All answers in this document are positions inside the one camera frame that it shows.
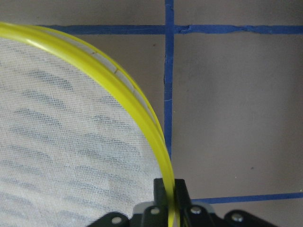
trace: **white fabric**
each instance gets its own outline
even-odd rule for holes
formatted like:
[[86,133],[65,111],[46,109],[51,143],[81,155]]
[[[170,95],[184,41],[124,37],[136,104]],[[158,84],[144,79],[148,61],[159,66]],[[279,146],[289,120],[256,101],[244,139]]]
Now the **white fabric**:
[[0,38],[0,226],[85,227],[153,199],[158,163],[127,111],[80,70]]

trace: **blue tape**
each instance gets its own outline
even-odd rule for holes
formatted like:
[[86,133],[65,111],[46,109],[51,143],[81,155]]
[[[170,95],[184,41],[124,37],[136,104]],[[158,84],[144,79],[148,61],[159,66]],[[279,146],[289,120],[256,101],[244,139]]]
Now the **blue tape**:
[[163,35],[165,25],[72,25],[49,27],[71,35]]
[[254,32],[260,34],[303,34],[303,26],[233,26],[233,25],[188,25],[175,26],[175,34],[207,33],[226,34],[232,32]]
[[221,197],[208,199],[194,199],[192,202],[206,202],[209,204],[216,203],[231,203],[231,202],[253,202],[253,201],[268,201],[268,200],[287,200],[303,198],[303,192],[272,194],[272,195],[250,195],[236,197]]
[[164,138],[171,158],[174,1],[165,0]]

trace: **silver screw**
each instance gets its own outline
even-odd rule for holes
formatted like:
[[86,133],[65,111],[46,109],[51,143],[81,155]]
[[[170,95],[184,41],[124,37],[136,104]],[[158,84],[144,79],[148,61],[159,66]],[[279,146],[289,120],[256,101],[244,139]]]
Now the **silver screw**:
[[190,209],[190,212],[192,212],[193,214],[201,214],[201,208],[194,206]]
[[151,209],[151,214],[156,215],[156,214],[159,214],[159,213],[160,213],[160,210],[159,210],[158,207],[155,207],[155,208]]
[[113,224],[119,224],[122,221],[122,219],[120,217],[114,217],[112,219],[112,223]]
[[234,213],[232,215],[232,220],[236,221],[236,222],[242,222],[243,221],[243,216],[241,214]]

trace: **bolt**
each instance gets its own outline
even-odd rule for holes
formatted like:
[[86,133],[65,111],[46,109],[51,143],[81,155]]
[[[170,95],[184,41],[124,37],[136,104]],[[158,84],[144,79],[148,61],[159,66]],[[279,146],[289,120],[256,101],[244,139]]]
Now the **bolt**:
[[197,207],[197,206],[193,206],[190,209],[190,212],[192,212],[193,214],[201,214],[201,208]]
[[232,220],[236,221],[236,222],[242,222],[243,221],[243,216],[241,214],[234,213],[232,215]]
[[122,221],[122,219],[120,217],[114,217],[112,219],[112,223],[113,224],[119,224]]
[[151,214],[153,215],[156,215],[156,214],[159,214],[160,213],[160,210],[158,207],[154,207],[153,209],[151,209]]

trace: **blue grid line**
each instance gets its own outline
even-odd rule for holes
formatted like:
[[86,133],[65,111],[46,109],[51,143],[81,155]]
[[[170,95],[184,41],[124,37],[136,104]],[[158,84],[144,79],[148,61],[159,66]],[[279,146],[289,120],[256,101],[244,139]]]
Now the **blue grid line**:
[[165,0],[164,138],[171,158],[174,1]]
[[[172,25],[42,25],[71,35],[166,35],[166,27]],[[174,25],[174,34],[227,34],[233,32],[252,32],[272,35],[302,35],[303,26],[233,26],[233,25]]]
[[253,201],[268,201],[268,200],[288,200],[303,198],[303,192],[283,193],[272,195],[249,195],[249,196],[235,196],[235,197],[221,197],[208,199],[194,199],[192,202],[206,202],[209,204],[216,203],[232,203],[232,202],[253,202]]

